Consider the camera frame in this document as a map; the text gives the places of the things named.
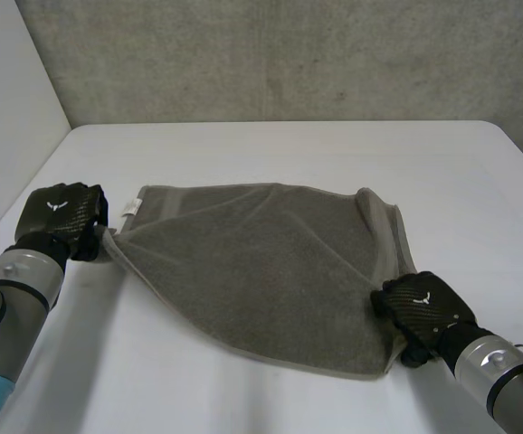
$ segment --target white logo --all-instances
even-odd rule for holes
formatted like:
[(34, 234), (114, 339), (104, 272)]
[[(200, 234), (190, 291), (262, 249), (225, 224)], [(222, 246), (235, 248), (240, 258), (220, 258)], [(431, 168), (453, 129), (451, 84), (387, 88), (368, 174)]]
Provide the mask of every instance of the white logo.
[(62, 208), (64, 205), (67, 205), (68, 202), (61, 203), (60, 205), (53, 205), (53, 204), (50, 203), (50, 202), (47, 202), (46, 204), (47, 204), (48, 207), (52, 210), (52, 212), (55, 212), (55, 211), (58, 210), (59, 208)]
[(430, 305), (431, 304), (430, 301), (431, 301), (431, 293), (430, 292), (427, 292), (426, 293), (426, 298), (423, 298), (422, 300), (413, 300), (414, 303), (420, 303), (420, 304), (424, 303), (425, 305)]

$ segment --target white wall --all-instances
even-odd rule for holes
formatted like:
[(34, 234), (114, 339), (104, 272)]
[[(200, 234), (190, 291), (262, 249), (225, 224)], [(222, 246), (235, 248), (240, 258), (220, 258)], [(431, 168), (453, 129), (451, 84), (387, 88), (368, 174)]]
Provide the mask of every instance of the white wall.
[(14, 0), (0, 0), (0, 218), (69, 131)]

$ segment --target gray towel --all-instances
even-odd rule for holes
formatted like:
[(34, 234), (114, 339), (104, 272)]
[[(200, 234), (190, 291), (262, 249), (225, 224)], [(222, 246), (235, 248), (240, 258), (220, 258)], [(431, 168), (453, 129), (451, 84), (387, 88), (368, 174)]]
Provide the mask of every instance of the gray towel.
[(233, 350), (361, 378), (404, 347), (369, 294), (415, 272), (400, 212), (356, 195), (282, 184), (146, 186), (109, 255)]

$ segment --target gray wall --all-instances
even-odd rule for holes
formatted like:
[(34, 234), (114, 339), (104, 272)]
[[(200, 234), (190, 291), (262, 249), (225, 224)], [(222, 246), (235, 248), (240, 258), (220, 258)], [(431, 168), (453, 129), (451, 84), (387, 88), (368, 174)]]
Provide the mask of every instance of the gray wall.
[(523, 151), (523, 0), (17, 0), (74, 127), (483, 119)]

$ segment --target towel label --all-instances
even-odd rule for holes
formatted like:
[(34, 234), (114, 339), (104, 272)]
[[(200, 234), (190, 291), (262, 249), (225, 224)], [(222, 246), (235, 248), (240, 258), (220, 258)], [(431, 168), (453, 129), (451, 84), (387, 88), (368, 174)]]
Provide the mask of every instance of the towel label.
[(137, 215), (137, 211), (142, 203), (143, 201), (141, 199), (133, 199), (131, 202), (125, 205), (125, 209), (121, 213), (121, 217), (126, 217), (128, 215)]

